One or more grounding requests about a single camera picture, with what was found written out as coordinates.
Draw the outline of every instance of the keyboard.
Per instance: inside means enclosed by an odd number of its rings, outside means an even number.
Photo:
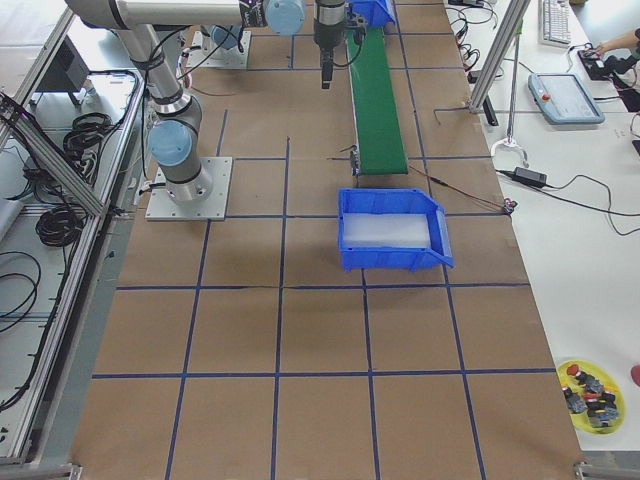
[[[540,43],[566,48],[571,44],[569,0],[540,1]]]

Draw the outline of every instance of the small parts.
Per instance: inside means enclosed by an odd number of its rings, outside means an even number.
[[[507,215],[511,215],[517,206],[518,202],[510,198],[505,198],[504,203],[502,204],[502,211]]]
[[[567,402],[567,407],[571,413],[575,414],[587,411],[587,404],[583,398],[571,390],[570,387],[562,387],[562,393],[564,393],[564,399]]]
[[[602,384],[596,377],[580,370],[580,366],[577,363],[574,363],[569,368],[567,368],[567,374],[575,377],[575,379],[578,381],[578,385],[583,387],[589,393],[600,394],[604,389]]]
[[[611,427],[612,423],[620,417],[616,395],[612,389],[604,387],[596,377],[582,371],[577,363],[567,368],[567,374],[575,379],[582,390],[576,393],[571,387],[562,386],[569,411],[572,414],[587,412],[589,424],[593,428]]]

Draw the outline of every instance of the white desk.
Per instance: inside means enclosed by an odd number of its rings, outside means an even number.
[[[496,12],[502,19],[506,0],[498,0]],[[477,21],[489,13],[467,10]],[[449,11],[450,18],[456,17]],[[472,25],[467,42],[480,48],[483,59],[493,41],[492,23]],[[575,17],[573,44],[587,41]],[[588,80],[572,53],[576,73],[594,97],[616,95],[608,82]],[[538,2],[532,0],[524,19],[520,61],[537,73],[563,73],[569,63],[565,49],[538,43]],[[474,68],[481,68],[482,61]],[[499,112],[509,109],[512,62],[504,62],[504,77],[494,82],[490,97]],[[526,85],[529,72],[518,71],[514,137],[529,155],[531,169],[546,173],[552,185],[563,185],[576,174],[586,174],[607,183],[613,191],[613,209],[640,212],[640,156],[631,144],[632,114],[620,100],[600,103],[606,121],[591,127],[554,127],[548,124],[532,100]],[[505,137],[507,114],[499,113],[500,125],[484,123],[487,144]],[[522,166],[517,152],[499,150],[497,169]],[[626,402],[626,420],[609,435],[578,431],[585,451],[640,450],[640,388],[629,370],[640,363],[640,232],[617,236],[605,214],[559,202],[512,183],[502,177],[506,197],[518,201],[513,226],[527,273],[557,365],[569,359],[588,359],[601,365],[617,381]],[[576,201],[606,208],[602,187],[578,180],[558,192]],[[639,218],[614,217],[621,230],[640,227]]]
[[[498,0],[494,9],[498,14],[498,18],[502,20],[509,2],[507,0]],[[489,18],[490,13],[481,9],[467,9],[464,11],[469,21],[478,22]],[[456,12],[448,10],[449,18],[453,21],[456,18]],[[484,61],[489,54],[491,43],[497,30],[492,30],[493,20],[482,25],[470,25],[469,33],[465,39],[465,43],[470,43],[474,48],[480,50],[482,56],[475,69],[481,69]],[[458,29],[461,23],[457,23],[454,28]],[[584,30],[571,15],[569,24],[571,30],[572,45],[580,45],[588,42],[588,38]],[[507,54],[506,58],[513,58],[513,47]],[[536,73],[575,73],[586,85],[593,97],[604,98],[616,96],[617,93],[610,82],[592,81],[585,72],[580,60],[577,57],[577,50],[567,54],[567,49],[542,45],[538,41],[538,0],[531,0],[531,4],[523,19],[522,35],[520,37],[520,62],[531,68]],[[497,78],[489,92],[489,97],[493,103],[493,107],[497,111],[508,111],[511,93],[511,75],[513,62],[504,61],[502,63],[504,71],[503,76]],[[527,79],[529,72],[520,67],[518,70],[518,94],[517,94],[517,111],[539,111],[533,101],[529,88],[527,87]],[[599,103],[600,108],[606,114],[607,112],[626,112],[624,104],[621,100],[611,100]]]

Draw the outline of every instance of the metal bracket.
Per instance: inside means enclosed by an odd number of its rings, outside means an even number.
[[[147,220],[224,220],[229,198],[229,185],[233,159],[231,157],[201,158],[202,168],[213,178],[211,193],[202,200],[176,202],[164,188],[151,192],[145,218]],[[158,169],[156,183],[164,183],[165,177]]]
[[[187,68],[193,68],[202,62],[210,52],[202,49],[203,36],[201,32],[196,32],[193,36],[193,43],[191,48],[199,47],[196,50],[192,50],[189,53],[189,60],[187,60]],[[225,70],[246,70],[249,62],[249,44],[251,43],[251,32],[243,32],[240,44],[242,45],[244,52],[240,53],[238,47],[234,47],[230,50],[224,48],[218,49],[211,57],[204,61],[199,68],[221,68]]]

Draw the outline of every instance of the conveyor belt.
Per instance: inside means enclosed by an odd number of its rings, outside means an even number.
[[[353,38],[349,39],[348,48],[349,57],[354,58],[359,47]],[[382,28],[367,31],[362,51],[350,70],[360,174],[407,173]]]

